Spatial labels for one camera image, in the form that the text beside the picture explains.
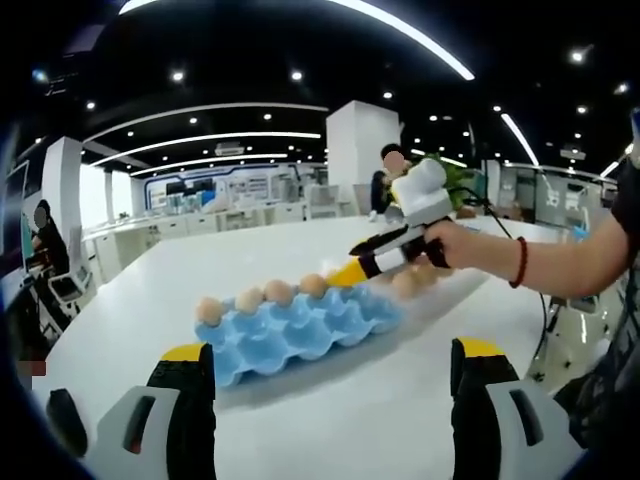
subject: red bracelet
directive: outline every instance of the red bracelet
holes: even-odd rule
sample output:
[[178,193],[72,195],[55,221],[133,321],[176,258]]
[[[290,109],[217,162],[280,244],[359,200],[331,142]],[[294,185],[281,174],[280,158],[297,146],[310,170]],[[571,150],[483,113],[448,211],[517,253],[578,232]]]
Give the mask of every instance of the red bracelet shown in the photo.
[[522,284],[522,280],[524,280],[524,273],[527,271],[527,262],[529,261],[527,241],[522,237],[518,237],[518,242],[520,242],[520,268],[515,282],[509,282],[511,288],[518,288]]

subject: wire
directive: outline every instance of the wire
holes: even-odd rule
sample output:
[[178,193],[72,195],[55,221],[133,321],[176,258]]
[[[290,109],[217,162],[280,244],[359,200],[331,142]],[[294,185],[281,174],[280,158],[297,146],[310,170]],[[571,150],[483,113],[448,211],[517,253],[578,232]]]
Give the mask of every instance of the wire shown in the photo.
[[[504,234],[508,238],[513,240],[513,235],[511,235],[511,233],[509,233],[509,230],[507,230],[507,228],[500,221],[500,219],[498,218],[496,213],[493,211],[491,202],[489,201],[488,198],[483,198],[482,196],[478,195],[476,192],[474,192],[473,190],[471,190],[468,187],[462,187],[461,186],[461,187],[455,187],[455,188],[449,189],[449,193],[461,192],[461,191],[470,193],[472,197],[477,199],[482,204],[482,206],[484,207],[485,211],[489,212],[489,215],[491,215],[493,217],[493,219],[496,221],[498,226],[502,229]],[[540,353],[540,349],[542,349],[542,345],[544,344],[544,341],[545,341],[545,338],[546,338],[546,334],[547,334],[547,324],[548,324],[547,306],[544,303],[544,296],[541,293],[538,293],[538,295],[540,296],[540,302],[542,302],[542,333],[540,334],[540,340],[538,340],[538,346],[536,347],[535,353],[533,354],[533,358],[534,359],[538,356],[538,353]]]

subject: white table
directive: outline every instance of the white table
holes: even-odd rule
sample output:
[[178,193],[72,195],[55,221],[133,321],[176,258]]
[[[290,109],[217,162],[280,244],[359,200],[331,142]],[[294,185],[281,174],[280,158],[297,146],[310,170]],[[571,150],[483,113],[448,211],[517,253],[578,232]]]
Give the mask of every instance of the white table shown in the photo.
[[[469,223],[499,231],[490,218]],[[547,228],[505,224],[530,241],[557,239]],[[35,395],[44,405],[50,390],[67,388],[93,441],[97,421],[130,387],[146,383],[167,350],[197,340],[193,310],[202,296],[231,297],[272,278],[296,282],[342,263],[354,243],[380,228],[357,217],[161,242],[72,322],[47,360],[47,376],[33,379]],[[475,271],[437,288],[442,295],[432,292],[432,304],[452,298],[448,290],[468,291],[439,318],[432,311],[339,355],[219,391],[218,477],[450,478],[451,340],[493,341],[522,375],[542,311],[534,292]]]

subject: black ceiling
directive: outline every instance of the black ceiling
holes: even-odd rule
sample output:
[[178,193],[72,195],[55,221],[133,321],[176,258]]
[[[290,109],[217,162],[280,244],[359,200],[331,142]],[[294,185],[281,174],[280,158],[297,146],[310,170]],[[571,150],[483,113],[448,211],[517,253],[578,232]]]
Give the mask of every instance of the black ceiling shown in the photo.
[[[496,152],[529,163],[511,132],[492,111],[500,105],[529,140],[543,165],[569,166],[560,148],[578,148],[575,167],[600,173],[631,142],[628,115],[638,104],[639,43],[632,38],[632,7],[594,9],[569,2],[506,4],[459,0],[370,0],[429,35],[475,75],[465,81],[415,41],[379,21],[327,0],[158,0],[117,16],[118,2],[97,5],[76,30],[105,25],[94,48],[39,58],[64,92],[33,88],[24,113],[21,148],[36,137],[68,134],[78,139],[144,115],[201,104],[286,102],[327,107],[350,100],[396,110],[406,125],[403,144],[445,153],[477,166]],[[568,61],[575,47],[586,61]],[[182,84],[170,72],[185,72]],[[290,74],[299,70],[301,82]],[[627,82],[630,90],[614,95]],[[394,94],[391,100],[383,93]],[[86,102],[96,102],[87,111]],[[586,105],[586,115],[576,107]],[[273,119],[265,122],[264,113]],[[252,153],[300,148],[300,158],[324,155],[328,113],[243,108],[181,114],[134,125],[97,139],[119,151],[150,143],[238,131],[319,133],[321,140],[243,139]],[[438,120],[429,120],[436,115]],[[191,125],[188,119],[198,117]],[[443,116],[452,120],[445,121]],[[474,131],[477,155],[471,158]],[[134,132],[128,137],[127,132]],[[582,134],[580,139],[575,133]],[[420,138],[420,144],[414,139]],[[42,142],[32,148],[46,148]],[[202,157],[213,142],[151,150],[135,158],[156,166]],[[85,155],[86,161],[96,157]],[[113,168],[124,168],[113,162]]]

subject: egg carton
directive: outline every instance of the egg carton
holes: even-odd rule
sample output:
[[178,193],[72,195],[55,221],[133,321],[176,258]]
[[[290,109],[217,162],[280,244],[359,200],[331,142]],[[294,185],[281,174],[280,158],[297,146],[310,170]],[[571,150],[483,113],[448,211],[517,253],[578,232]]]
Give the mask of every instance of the egg carton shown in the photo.
[[219,326],[196,327],[198,338],[213,348],[220,388],[236,385],[251,371],[274,375],[294,357],[317,360],[336,343],[352,347],[372,333],[392,330],[403,317],[391,301],[364,286],[329,288],[321,299],[296,293],[290,306],[264,302],[252,315],[236,310],[234,299],[223,304]]

